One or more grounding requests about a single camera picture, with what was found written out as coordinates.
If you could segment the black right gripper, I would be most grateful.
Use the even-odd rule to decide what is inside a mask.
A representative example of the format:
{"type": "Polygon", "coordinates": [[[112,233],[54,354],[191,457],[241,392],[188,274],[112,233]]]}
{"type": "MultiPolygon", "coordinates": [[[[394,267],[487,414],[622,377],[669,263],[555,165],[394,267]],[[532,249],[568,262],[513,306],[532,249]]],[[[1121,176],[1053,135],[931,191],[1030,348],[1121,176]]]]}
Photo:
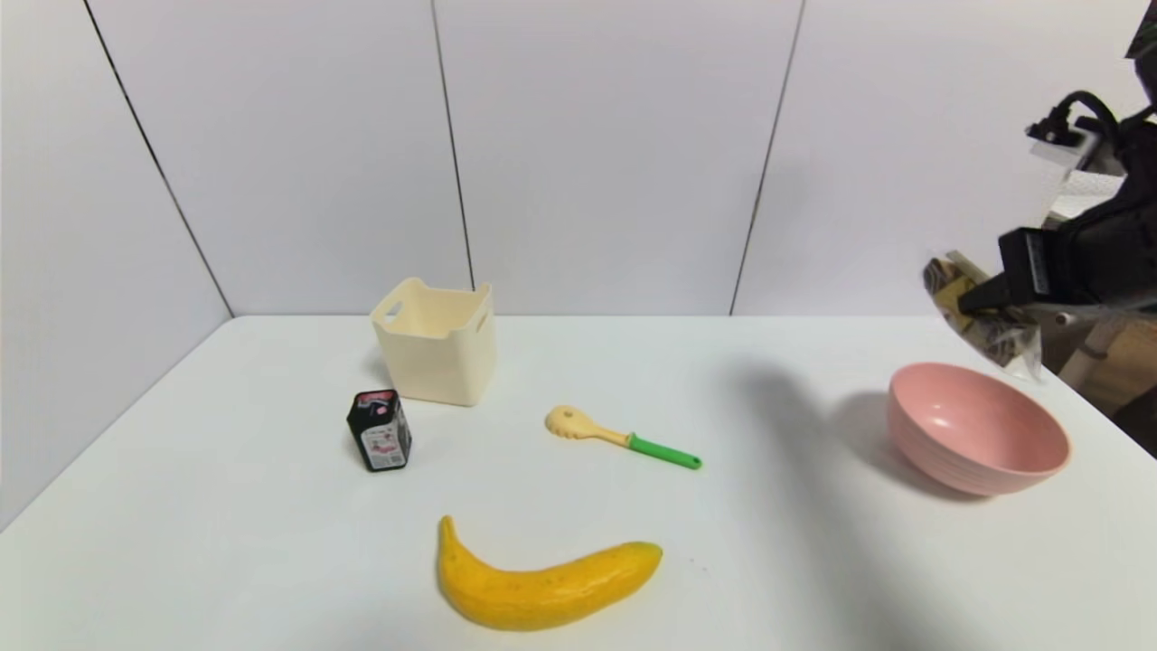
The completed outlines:
{"type": "Polygon", "coordinates": [[[957,299],[961,315],[1032,304],[1091,306],[1107,302],[1117,254],[1074,228],[1016,228],[1000,236],[1002,272],[957,299]]]}

